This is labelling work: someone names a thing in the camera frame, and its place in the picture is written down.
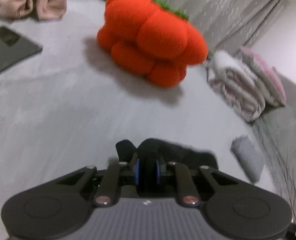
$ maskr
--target black tablet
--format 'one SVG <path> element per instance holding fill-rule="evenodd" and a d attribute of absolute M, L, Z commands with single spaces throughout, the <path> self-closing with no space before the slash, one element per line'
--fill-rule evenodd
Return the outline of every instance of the black tablet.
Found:
<path fill-rule="evenodd" d="M 43 50 L 22 35 L 0 26 L 0 72 Z"/>

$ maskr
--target orange plush toy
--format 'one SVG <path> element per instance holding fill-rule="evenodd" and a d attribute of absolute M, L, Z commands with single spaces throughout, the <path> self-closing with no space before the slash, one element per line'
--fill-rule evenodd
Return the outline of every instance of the orange plush toy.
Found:
<path fill-rule="evenodd" d="M 199 31 L 162 0 L 107 0 L 97 42 L 126 71 L 173 87 L 208 54 Z"/>

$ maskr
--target folded blanket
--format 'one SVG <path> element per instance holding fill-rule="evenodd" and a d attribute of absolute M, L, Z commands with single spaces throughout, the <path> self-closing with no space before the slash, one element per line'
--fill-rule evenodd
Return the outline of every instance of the folded blanket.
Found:
<path fill-rule="evenodd" d="M 208 64 L 208 83 L 246 122 L 265 109 L 264 83 L 240 60 L 217 51 Z"/>
<path fill-rule="evenodd" d="M 66 13 L 67 0 L 0 0 L 0 16 L 20 19 L 35 8 L 38 20 L 60 19 Z"/>

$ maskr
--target gray curtain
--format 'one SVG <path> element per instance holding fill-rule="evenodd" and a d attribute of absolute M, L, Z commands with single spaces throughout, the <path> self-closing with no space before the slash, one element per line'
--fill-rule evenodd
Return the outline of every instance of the gray curtain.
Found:
<path fill-rule="evenodd" d="M 251 46 L 275 21 L 287 0 L 166 0 L 183 10 L 203 33 L 209 51 L 224 49 L 235 55 Z"/>

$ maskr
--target gray cloth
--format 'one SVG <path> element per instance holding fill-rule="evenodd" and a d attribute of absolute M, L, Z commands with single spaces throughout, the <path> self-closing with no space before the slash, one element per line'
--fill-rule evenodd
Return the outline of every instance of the gray cloth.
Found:
<path fill-rule="evenodd" d="M 231 151 L 237 158 L 251 183 L 260 181 L 264 167 L 262 153 L 258 152 L 248 136 L 235 139 L 231 145 Z"/>
<path fill-rule="evenodd" d="M 266 109 L 253 130 L 266 153 L 276 192 L 290 203 L 296 223 L 296 84 L 283 76 L 280 79 L 287 106 Z"/>
<path fill-rule="evenodd" d="M 273 23 L 287 0 L 167 0 L 182 9 L 203 33 L 209 51 L 224 49 L 235 55 L 251 46 Z"/>

